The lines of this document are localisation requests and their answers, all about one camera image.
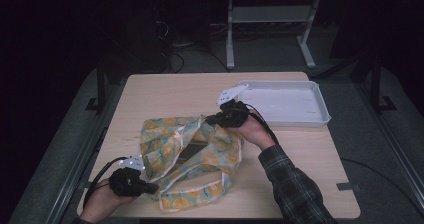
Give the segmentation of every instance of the person's left hand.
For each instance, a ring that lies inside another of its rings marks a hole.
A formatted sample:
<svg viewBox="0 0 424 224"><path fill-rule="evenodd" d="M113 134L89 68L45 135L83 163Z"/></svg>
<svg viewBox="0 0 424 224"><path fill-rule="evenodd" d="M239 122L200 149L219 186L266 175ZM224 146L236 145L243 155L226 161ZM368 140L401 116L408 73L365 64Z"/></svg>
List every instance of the person's left hand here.
<svg viewBox="0 0 424 224"><path fill-rule="evenodd" d="M80 219L97 223L110 214L112 214L119 206L129 203L137 199L137 197L119 197L113 193L108 185L109 180L104 179L96 185L96 190L88 199L84 210L80 215Z"/></svg>

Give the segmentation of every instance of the patterned cloth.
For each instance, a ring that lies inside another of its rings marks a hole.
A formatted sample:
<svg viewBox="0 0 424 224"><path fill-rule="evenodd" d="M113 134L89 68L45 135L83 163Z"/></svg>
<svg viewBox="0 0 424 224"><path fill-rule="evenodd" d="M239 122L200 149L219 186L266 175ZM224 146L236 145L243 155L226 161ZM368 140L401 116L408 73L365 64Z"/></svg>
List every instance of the patterned cloth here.
<svg viewBox="0 0 424 224"><path fill-rule="evenodd" d="M274 199L285 223L336 223L325 208L318 186L294 166L279 145L259 155L274 188Z"/></svg>
<svg viewBox="0 0 424 224"><path fill-rule="evenodd" d="M190 142L208 145L181 165L178 156ZM210 126L204 116L150 119L141 130L141 153L150 182L159 190L152 196L163 211L207 204L225 194L240 165L241 139L218 125ZM212 171L221 178L190 190L169 191L176 181L189 180Z"/></svg>

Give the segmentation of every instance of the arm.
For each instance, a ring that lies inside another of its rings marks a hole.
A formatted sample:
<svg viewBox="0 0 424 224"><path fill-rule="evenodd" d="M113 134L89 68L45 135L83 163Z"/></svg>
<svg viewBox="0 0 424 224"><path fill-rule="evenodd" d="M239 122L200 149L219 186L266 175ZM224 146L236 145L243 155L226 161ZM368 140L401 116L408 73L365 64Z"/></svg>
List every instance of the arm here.
<svg viewBox="0 0 424 224"><path fill-rule="evenodd" d="M294 166L281 146L273 142L254 118L249 116L241 127L228 129L262 150L259 160L272 183L274 199L284 220L292 223L335 223L315 182Z"/></svg>
<svg viewBox="0 0 424 224"><path fill-rule="evenodd" d="M107 179L97 184L97 188L88 200L80 218L75 219L72 223L97 223L110 214L112 214L119 206L135 200L137 197L119 197L113 193L108 185Z"/></svg>

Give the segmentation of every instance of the person's right hand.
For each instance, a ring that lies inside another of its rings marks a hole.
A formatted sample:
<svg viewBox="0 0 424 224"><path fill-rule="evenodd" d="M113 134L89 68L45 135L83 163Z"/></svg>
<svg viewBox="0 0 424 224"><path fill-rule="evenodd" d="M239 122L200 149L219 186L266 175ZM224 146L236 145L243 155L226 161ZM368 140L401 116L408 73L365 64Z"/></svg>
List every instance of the person's right hand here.
<svg viewBox="0 0 424 224"><path fill-rule="evenodd" d="M251 112L258 115L258 113L253 110L251 110ZM246 122L241 125L241 127L227 128L227 130L240 134L246 141L255 144L262 151L270 146L275 145L275 142L269 136L265 128L250 115L248 116Z"/></svg>

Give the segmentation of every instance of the hand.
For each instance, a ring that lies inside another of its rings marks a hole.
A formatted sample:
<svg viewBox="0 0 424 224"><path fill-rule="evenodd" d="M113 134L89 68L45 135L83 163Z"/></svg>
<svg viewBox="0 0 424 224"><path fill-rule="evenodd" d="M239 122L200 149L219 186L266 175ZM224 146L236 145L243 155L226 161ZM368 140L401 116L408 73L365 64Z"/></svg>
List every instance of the hand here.
<svg viewBox="0 0 424 224"><path fill-rule="evenodd" d="M259 116L259 114L254 110L251 110L250 112ZM269 136L265 128L250 115L241 127L227 128L227 130L240 134L246 141L255 144L262 151L275 145L275 142Z"/></svg>
<svg viewBox="0 0 424 224"><path fill-rule="evenodd" d="M137 197L119 197L110 189L109 180L104 179L96 185L96 189L88 199L84 210L80 215L80 219L97 223L110 214L112 214L119 206L129 203L137 199Z"/></svg>

